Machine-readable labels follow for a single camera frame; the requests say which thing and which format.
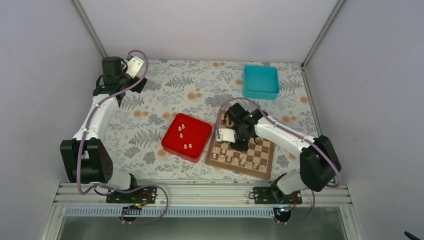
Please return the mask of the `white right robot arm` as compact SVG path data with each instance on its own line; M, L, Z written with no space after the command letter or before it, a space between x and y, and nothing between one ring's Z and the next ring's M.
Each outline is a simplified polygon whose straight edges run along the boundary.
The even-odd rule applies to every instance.
M233 150L241 152L247 150L249 140L259 137L298 157L297 171L283 173L271 183L269 198L274 202L282 204L301 190L320 192L331 186L331 180L341 178L342 167L328 137L305 135L280 124L261 108L249 112L239 103L233 104L225 116L233 126L215 131L218 142L229 142Z

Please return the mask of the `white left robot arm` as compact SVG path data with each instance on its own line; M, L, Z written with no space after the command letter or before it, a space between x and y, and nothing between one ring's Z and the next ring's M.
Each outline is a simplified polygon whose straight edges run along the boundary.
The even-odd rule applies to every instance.
M139 197L136 178L114 168L102 140L126 91L140 93L144 88L147 80L137 76L144 64L144 60L131 55L127 59L103 58L103 73L96 81L89 113L78 132L59 147L69 182L104 187L108 195L116 192L128 203Z

